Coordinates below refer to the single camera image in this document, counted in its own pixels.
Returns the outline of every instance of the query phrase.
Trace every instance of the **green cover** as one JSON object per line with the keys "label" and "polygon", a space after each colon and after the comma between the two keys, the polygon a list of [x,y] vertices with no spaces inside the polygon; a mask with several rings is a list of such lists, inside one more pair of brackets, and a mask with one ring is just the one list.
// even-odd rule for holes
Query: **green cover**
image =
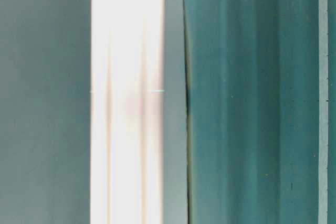
{"label": "green cover", "polygon": [[336,0],[328,1],[329,14],[329,160],[328,223],[336,223]]}
{"label": "green cover", "polygon": [[318,0],[184,0],[192,224],[316,224]]}
{"label": "green cover", "polygon": [[0,223],[88,224],[90,0],[0,10]]}

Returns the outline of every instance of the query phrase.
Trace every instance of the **teal background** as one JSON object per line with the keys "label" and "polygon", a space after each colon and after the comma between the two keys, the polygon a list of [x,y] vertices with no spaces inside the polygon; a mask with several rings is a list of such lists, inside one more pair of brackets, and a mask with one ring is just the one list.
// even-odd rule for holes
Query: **teal background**
{"label": "teal background", "polygon": [[184,2],[191,223],[317,223],[318,0]]}
{"label": "teal background", "polygon": [[89,223],[90,0],[0,10],[0,222]]}
{"label": "teal background", "polygon": [[328,223],[336,223],[336,0],[328,1],[329,14],[329,160]]}

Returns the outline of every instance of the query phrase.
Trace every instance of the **white strip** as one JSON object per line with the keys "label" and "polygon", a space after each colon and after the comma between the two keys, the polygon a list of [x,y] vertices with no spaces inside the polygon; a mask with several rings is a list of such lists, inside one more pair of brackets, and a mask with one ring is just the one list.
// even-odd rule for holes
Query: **white strip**
{"label": "white strip", "polygon": [[319,0],[319,219],[328,222],[328,0]]}
{"label": "white strip", "polygon": [[91,223],[162,223],[163,0],[92,0]]}

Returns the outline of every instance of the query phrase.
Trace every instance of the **teal surface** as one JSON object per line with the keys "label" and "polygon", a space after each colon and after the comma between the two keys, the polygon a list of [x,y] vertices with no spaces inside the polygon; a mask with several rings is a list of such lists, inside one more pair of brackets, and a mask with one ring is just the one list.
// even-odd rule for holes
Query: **teal surface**
{"label": "teal surface", "polygon": [[184,0],[192,224],[316,224],[318,0]]}
{"label": "teal surface", "polygon": [[336,223],[336,0],[329,0],[328,223]]}
{"label": "teal surface", "polygon": [[90,0],[0,10],[0,223],[89,223]]}

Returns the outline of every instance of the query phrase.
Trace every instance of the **teal fabric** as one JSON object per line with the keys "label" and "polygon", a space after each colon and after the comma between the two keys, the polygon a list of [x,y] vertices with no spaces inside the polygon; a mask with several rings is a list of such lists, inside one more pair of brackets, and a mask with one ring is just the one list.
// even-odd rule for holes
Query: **teal fabric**
{"label": "teal fabric", "polygon": [[316,224],[318,0],[184,0],[192,224]]}
{"label": "teal fabric", "polygon": [[90,0],[0,10],[0,223],[89,223]]}
{"label": "teal fabric", "polygon": [[328,223],[336,223],[336,1],[329,0],[329,160]]}

